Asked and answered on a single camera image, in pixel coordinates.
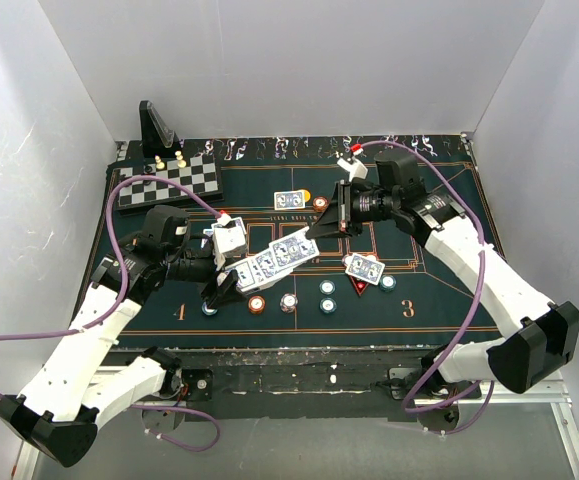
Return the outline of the blue backed card deck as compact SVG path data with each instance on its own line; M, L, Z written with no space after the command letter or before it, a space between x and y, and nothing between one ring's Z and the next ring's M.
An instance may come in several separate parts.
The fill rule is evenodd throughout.
M258 266L267 276L278 275L281 280L298 266L320 255L316 242L306 238L308 229L305 227L272 241L267 249L239 263L249 262Z

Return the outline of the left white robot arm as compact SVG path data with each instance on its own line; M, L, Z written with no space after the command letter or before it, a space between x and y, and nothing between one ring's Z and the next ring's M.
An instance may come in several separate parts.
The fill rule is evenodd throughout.
M62 338L34 378L17 395L0 400L0 419L14 433L64 467L79 462L98 431L149 396L180 398L181 361L151 347L98 384L94 374L119 334L167 279L206 282L215 271L209 249L188 249L190 215L159 205L142 228L124 237L93 273L85 298Z

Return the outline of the orange chips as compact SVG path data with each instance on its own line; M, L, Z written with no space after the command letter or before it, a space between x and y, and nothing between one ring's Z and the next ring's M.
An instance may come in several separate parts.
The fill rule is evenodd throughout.
M329 202L326 197L318 196L312 200L312 207L316 212L323 212L328 204Z

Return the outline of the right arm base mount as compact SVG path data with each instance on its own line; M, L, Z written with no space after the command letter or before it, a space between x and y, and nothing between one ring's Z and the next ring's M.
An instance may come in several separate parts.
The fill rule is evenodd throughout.
M437 372L415 391L410 400L406 400L425 372L426 368L422 366L390 368L386 378L373 383L372 388L399 402L404 410L427 407L423 412L412 413L425 434L439 437L454 435L467 430L483 416L493 394L491 389L493 384L490 384L491 388L482 405L468 420L465 420L461 418L458 401L478 397L482 393L480 383L471 381L448 383Z

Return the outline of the card dealt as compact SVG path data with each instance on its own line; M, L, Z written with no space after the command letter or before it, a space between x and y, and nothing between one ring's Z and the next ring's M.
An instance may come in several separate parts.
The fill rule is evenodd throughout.
M303 209L305 203L305 195L302 190L278 191L274 193L274 209L276 211Z
M385 269L384 263L357 253L350 255L345 265L348 276L371 285L379 284Z

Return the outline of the green chips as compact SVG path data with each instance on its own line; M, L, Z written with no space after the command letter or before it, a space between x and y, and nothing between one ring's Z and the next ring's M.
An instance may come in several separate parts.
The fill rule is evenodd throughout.
M213 316L218 312L217 309L209 308L205 304L202 305L201 309L202 309L202 313L206 316Z
M379 281L379 288L384 292L392 292L397 285L396 279L392 275L383 275Z

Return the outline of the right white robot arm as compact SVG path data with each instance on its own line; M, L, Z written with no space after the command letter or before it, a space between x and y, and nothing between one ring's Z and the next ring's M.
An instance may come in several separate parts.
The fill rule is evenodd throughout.
M522 394L574 357L579 309L554 303L527 283L485 240L478 217L451 185L427 190L422 156L388 144L374 157L378 180L367 180L353 146L337 164L349 177L336 183L310 239L358 235L367 222L392 221L442 262L473 294L455 337L422 363L414 387L444 397L459 382L494 381Z

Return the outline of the red triangular dealer button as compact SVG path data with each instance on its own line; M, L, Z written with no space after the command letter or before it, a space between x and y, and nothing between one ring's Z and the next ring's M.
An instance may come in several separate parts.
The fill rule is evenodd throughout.
M360 280L357 280L357 279L355 279L355 278L352 278L352 279L351 279L351 283L352 283L352 285L353 285L353 288L354 288L355 292L357 293L357 295L358 295L359 297L361 297L361 296L363 295L363 293L365 292L365 290L366 290L367 287L368 287L368 284L367 284L367 283L365 283L365 282L363 282L363 281L360 281Z

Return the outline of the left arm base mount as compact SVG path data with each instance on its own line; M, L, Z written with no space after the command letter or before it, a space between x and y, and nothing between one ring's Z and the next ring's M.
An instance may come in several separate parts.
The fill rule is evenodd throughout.
M139 409L147 433L171 434L185 421L209 422L200 414L213 398L214 374L210 369L182 368L168 373L162 389L138 402L153 409Z

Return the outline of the green poker chip stack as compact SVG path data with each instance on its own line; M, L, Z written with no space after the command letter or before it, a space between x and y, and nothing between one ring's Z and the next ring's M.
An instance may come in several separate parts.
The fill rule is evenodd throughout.
M337 304L334 299L326 297L320 301L319 308L324 314L332 314L336 311Z

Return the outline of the orange poker chip stack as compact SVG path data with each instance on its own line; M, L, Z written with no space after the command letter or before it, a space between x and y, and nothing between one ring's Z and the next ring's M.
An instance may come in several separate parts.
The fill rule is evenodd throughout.
M262 296L255 295L248 300L248 310L251 314L258 315L264 312L266 306L265 299Z

